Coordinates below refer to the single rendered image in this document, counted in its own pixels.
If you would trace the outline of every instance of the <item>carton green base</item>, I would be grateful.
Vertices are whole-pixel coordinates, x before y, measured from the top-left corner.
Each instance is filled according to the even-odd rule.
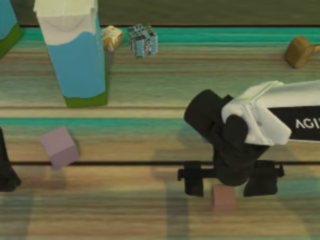
[[[14,25],[9,34],[0,40],[0,58],[2,58],[22,37],[22,30],[17,23]]]
[[[105,89],[106,91],[89,98],[81,97],[66,97],[63,96],[67,108],[83,108],[83,107],[98,107],[104,106],[108,103],[107,96],[107,68],[105,68]]]

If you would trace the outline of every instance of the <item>wooden table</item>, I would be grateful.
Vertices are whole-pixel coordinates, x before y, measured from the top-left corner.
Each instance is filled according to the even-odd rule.
[[[81,162],[208,161],[211,147],[184,123],[200,91],[236,96],[265,81],[319,79],[320,58],[302,69],[283,60],[299,34],[316,28],[158,28],[159,54],[135,59],[124,43],[107,56],[109,105],[67,109],[39,29],[0,60],[0,126],[13,163],[46,163],[39,137],[66,126]],[[317,161],[319,145],[272,147],[264,159]],[[244,198],[235,212],[211,212],[184,194],[177,167],[15,165],[22,179],[0,193],[0,240],[316,240],[320,236],[320,167],[286,167],[276,196]]]

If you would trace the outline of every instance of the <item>wooden hammer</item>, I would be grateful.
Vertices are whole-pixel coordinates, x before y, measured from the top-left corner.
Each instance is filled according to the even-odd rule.
[[[304,36],[296,36],[284,53],[285,60],[295,69],[307,64],[313,53],[320,52],[320,44],[313,45]]]

